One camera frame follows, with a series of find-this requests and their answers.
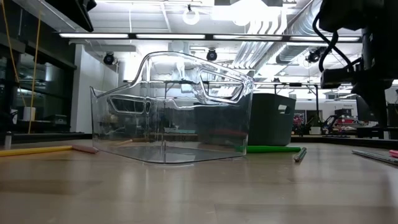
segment clear plastic bin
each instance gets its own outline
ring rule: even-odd
[[[136,79],[91,88],[93,145],[146,162],[244,156],[253,79],[177,52],[147,55]]]

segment black storage container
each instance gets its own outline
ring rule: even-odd
[[[296,100],[270,93],[253,94],[249,146],[286,146],[292,137]]]

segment light fixture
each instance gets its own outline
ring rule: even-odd
[[[200,52],[206,52],[208,50],[208,47],[202,47],[202,46],[190,46],[189,50],[194,50],[194,51],[200,51]]]
[[[201,40],[205,38],[204,34],[136,34],[137,39],[192,39]]]
[[[346,95],[346,96],[341,96],[341,97],[339,97],[340,99],[347,99],[348,97],[351,97],[351,96],[355,96],[356,94],[349,94],[349,95]]]
[[[323,41],[321,37],[317,36],[292,36],[290,37],[291,41]],[[339,42],[359,42],[361,40],[360,37],[339,37]]]
[[[63,38],[71,39],[128,39],[128,34],[62,33]]]
[[[134,3],[134,4],[191,4],[192,6],[201,6],[203,3],[201,1],[189,1],[189,0],[177,0],[177,1],[136,1],[136,0],[96,0],[96,2],[104,2],[104,3]]]
[[[288,46],[319,46],[319,47],[327,47],[327,43],[314,43],[314,42],[288,42],[286,43]]]
[[[189,12],[193,12],[194,15],[191,19],[188,18],[188,13]],[[184,21],[184,23],[188,24],[188,25],[195,25],[199,22],[199,12],[194,10],[194,9],[186,9],[184,11],[184,13],[182,14],[182,20]]]
[[[251,41],[278,41],[282,40],[282,36],[275,35],[214,35],[215,40],[251,40]]]
[[[261,0],[240,0],[229,6],[213,6],[211,19],[233,21],[237,26],[245,26],[250,21],[268,21],[279,11],[279,7],[268,7]]]

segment ventilation duct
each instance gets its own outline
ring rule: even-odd
[[[318,14],[322,0],[314,0],[309,7],[299,16],[299,18],[285,31],[286,35],[315,35],[312,29],[312,23],[315,16]],[[300,55],[303,51],[307,50],[308,46],[293,46],[286,43],[274,43],[272,47],[266,52],[265,57],[256,66],[261,68],[269,63],[270,59],[275,58],[272,63],[288,64]]]

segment security camera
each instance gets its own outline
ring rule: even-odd
[[[105,57],[104,57],[104,63],[105,65],[114,65],[116,62],[118,62],[117,58],[113,56],[113,52],[107,52]]]
[[[310,50],[310,54],[305,58],[305,60],[308,63],[318,62],[325,50],[326,47],[318,47],[315,50]]]
[[[209,61],[215,61],[217,59],[217,53],[215,49],[209,49],[209,52],[207,53],[207,60]]]

